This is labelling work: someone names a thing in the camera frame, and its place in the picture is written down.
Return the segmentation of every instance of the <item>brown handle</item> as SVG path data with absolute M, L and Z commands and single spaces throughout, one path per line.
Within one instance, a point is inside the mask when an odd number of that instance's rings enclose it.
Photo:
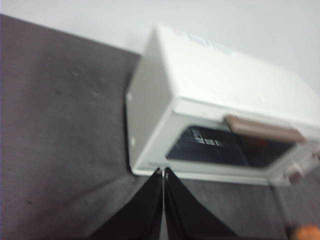
M 320 149 L 312 152 L 312 155 L 313 155 L 315 158 L 319 158 L 319 159 L 320 159 Z
M 287 143 L 303 143 L 306 141 L 301 133 L 293 128 L 283 128 L 247 119 L 241 119 L 233 115 L 224 118 L 231 131 L 235 134 L 276 140 Z

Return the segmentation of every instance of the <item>oven door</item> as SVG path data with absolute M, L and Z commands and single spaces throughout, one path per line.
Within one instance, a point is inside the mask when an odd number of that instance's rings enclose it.
M 289 185 L 306 173 L 304 162 L 319 163 L 316 145 L 295 129 L 227 116 L 214 126 L 186 124 L 165 158 L 180 177 Z

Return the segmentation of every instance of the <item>white toaster oven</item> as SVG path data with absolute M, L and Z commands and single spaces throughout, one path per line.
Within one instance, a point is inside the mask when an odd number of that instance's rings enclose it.
M 293 72 L 158 25 L 126 93 L 129 164 L 289 185 L 320 162 L 320 98 Z

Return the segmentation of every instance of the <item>white wall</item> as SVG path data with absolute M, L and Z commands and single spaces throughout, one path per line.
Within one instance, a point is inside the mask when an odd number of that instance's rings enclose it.
M 294 69 L 320 94 L 319 0 L 2 0 L 1 12 L 136 53 L 164 23 Z

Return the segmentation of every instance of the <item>orange object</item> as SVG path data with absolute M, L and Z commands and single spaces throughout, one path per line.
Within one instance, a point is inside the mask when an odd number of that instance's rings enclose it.
M 315 225 L 298 227 L 290 236 L 291 240 L 320 240 L 320 229 Z

